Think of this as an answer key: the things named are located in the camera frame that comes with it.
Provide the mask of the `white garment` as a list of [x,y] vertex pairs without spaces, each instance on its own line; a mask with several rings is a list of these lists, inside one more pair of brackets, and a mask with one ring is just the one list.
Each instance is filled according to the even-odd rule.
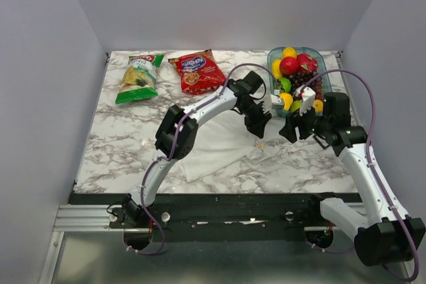
[[209,176],[239,160],[257,164],[278,154],[279,127],[275,117],[268,121],[263,138],[249,133],[244,119],[227,111],[214,117],[198,130],[192,151],[177,163],[187,182]]

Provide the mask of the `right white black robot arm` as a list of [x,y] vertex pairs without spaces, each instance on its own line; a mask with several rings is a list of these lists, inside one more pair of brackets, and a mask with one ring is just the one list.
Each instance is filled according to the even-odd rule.
[[365,129],[351,125],[348,95],[325,93],[320,115],[314,108],[313,90],[305,88],[296,95],[302,103],[287,114],[280,135],[291,143],[311,135],[324,139],[353,178],[365,208],[361,215],[341,198],[318,196],[306,209],[308,221],[335,224],[353,241],[357,256],[366,266],[413,260],[425,235],[425,224],[420,218],[412,218],[391,191]]

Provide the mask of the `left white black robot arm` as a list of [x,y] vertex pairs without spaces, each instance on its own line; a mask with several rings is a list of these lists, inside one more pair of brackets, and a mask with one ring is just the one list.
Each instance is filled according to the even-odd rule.
[[264,137],[270,112],[264,103],[252,95],[265,87],[262,78],[254,71],[240,80],[228,79],[217,91],[205,99],[181,108],[171,106],[156,134],[154,159],[145,170],[137,189],[122,201],[125,220],[133,227],[143,226],[149,215],[147,207],[154,203],[157,191],[170,169],[177,161],[192,151],[199,127],[228,110],[244,116],[247,131],[258,138]]

